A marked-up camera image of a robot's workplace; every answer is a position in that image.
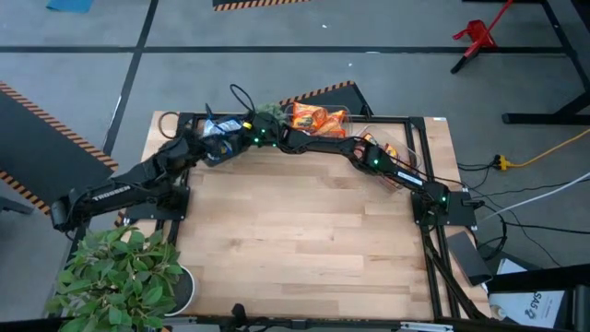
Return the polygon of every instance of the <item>gray floor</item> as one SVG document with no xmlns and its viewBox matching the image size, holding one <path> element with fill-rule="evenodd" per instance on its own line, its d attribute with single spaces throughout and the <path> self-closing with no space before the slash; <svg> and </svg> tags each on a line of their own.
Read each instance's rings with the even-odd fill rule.
<svg viewBox="0 0 590 332">
<path fill-rule="evenodd" d="M 45 0 L 0 0 L 0 46 L 134 46 L 147 0 L 96 0 L 86 15 L 51 12 Z M 590 73 L 590 36 L 569 2 L 551 1 Z M 309 4 L 213 12 L 210 0 L 160 1 L 148 45 L 384 45 L 456 46 L 451 35 L 470 19 L 490 21 L 499 5 L 460 0 L 314 0 Z M 504 46 L 556 46 L 540 6 L 517 5 L 493 33 Z M 463 163 L 496 154 L 527 160 L 583 130 L 576 126 L 507 126 L 506 112 L 549 113 L 583 91 L 568 58 L 488 54 L 460 75 L 457 55 L 350 53 L 144 54 L 113 157 L 124 171 L 138 162 L 153 111 L 239 111 L 228 85 L 244 87 L 256 103 L 278 101 L 343 80 L 355 80 L 377 114 L 444 116 Z M 119 99 L 131 54 L 0 54 L 0 79 L 21 91 L 92 144 L 101 146 Z M 571 180 L 587 172 L 590 136 L 522 170 L 491 172 L 485 193 Z M 476 184 L 483 173 L 463 173 Z M 518 208 L 523 223 L 590 231 L 584 197 L 590 184 Z M 509 205 L 543 191 L 499 196 Z M 4 184 L 0 195 L 19 199 Z M 66 239 L 39 213 L 0 215 L 0 321 L 39 317 Z M 93 221 L 109 228 L 113 216 Z M 500 234 L 496 220 L 479 224 L 478 238 Z M 561 264 L 589 263 L 583 236 L 529 231 Z M 505 251 L 541 267 L 547 256 L 518 229 Z"/>
</svg>

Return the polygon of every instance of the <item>wooden table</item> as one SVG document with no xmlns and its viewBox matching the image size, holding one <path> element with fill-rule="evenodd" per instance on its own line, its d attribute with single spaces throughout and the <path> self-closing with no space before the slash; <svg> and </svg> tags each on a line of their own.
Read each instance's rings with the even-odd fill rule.
<svg viewBox="0 0 590 332">
<path fill-rule="evenodd" d="M 143 159 L 167 140 L 157 128 L 160 115 L 152 118 Z M 446 121 L 425 121 L 435 174 L 458 180 Z M 354 132 L 365 125 L 354 124 Z M 175 126 L 176 117 L 164 118 L 168 135 Z M 378 126 L 405 142 L 401 124 Z M 432 319 L 408 190 L 391 192 L 340 156 L 256 147 L 215 168 L 200 163 L 189 184 L 177 249 L 201 293 L 185 314 L 229 315 L 239 302 L 251 317 Z M 136 226 L 150 234 L 155 222 Z M 447 235 L 462 230 L 446 227 Z M 467 295 L 490 314 L 484 290 L 469 287 L 452 260 Z"/>
</svg>

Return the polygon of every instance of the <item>concrete floor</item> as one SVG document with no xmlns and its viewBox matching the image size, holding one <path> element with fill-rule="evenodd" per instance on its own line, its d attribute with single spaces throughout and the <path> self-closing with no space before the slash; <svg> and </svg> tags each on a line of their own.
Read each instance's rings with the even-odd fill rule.
<svg viewBox="0 0 590 332">
<path fill-rule="evenodd" d="M 566 1 L 550 1 L 590 73 L 590 36 Z M 0 0 L 0 46 L 135 46 L 149 1 L 96 0 L 86 15 L 52 12 L 45 0 Z M 451 36 L 470 19 L 490 21 L 496 4 L 460 0 L 314 0 L 308 4 L 213 12 L 210 0 L 160 1 L 147 45 L 165 46 L 458 46 Z M 516 5 L 493 32 L 502 46 L 557 46 L 536 5 Z M 127 170 L 139 161 L 153 111 L 239 111 L 229 84 L 256 103 L 278 101 L 343 80 L 359 85 L 380 115 L 444 116 L 457 158 L 488 162 L 496 153 L 527 160 L 583 130 L 576 126 L 508 126 L 506 112 L 550 113 L 583 91 L 564 56 L 486 54 L 457 76 L 456 54 L 184 53 L 144 54 L 112 156 Z M 119 99 L 130 53 L 0 53 L 0 79 L 90 143 L 102 146 Z M 587 172 L 590 136 L 522 170 L 491 172 L 484 193 L 568 181 Z M 476 184 L 483 173 L 462 173 Z M 523 223 L 590 231 L 584 197 L 590 184 L 515 212 Z M 544 191 L 494 198 L 510 205 Z M 4 184 L 0 195 L 19 200 Z M 0 214 L 0 321 L 41 316 L 66 248 L 40 213 Z M 113 217 L 93 220 L 111 227 Z M 479 224 L 478 238 L 500 234 L 498 221 Z M 528 231 L 564 266 L 590 263 L 585 237 Z M 553 264 L 518 229 L 505 251 L 540 267 Z"/>
</svg>

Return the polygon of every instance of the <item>potted plant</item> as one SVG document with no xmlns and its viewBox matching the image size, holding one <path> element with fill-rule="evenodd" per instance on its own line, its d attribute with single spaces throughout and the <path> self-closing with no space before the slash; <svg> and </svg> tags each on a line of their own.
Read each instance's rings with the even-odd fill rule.
<svg viewBox="0 0 590 332">
<path fill-rule="evenodd" d="M 160 328 L 165 314 L 185 308 L 193 297 L 190 276 L 192 289 L 185 281 L 185 292 L 177 296 L 182 302 L 175 301 L 174 287 L 188 272 L 178 264 L 179 254 L 162 241 L 161 231 L 147 238 L 130 226 L 89 233 L 60 272 L 57 295 L 48 301 L 47 311 L 73 317 L 61 327 L 63 332 Z"/>
</svg>

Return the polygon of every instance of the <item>black desk leg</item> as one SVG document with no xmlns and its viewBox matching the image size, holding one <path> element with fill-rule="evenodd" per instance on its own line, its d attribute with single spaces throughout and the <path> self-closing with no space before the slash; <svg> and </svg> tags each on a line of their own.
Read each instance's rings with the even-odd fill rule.
<svg viewBox="0 0 590 332">
<path fill-rule="evenodd" d="M 31 214 L 33 212 L 32 207 L 24 206 L 20 203 L 11 201 L 10 199 L 0 197 L 0 212 L 1 211 L 15 211 L 22 214 Z"/>
<path fill-rule="evenodd" d="M 508 125 L 590 125 L 590 115 L 576 115 L 587 106 L 590 106 L 588 91 L 552 114 L 504 113 L 501 119 Z"/>
</svg>

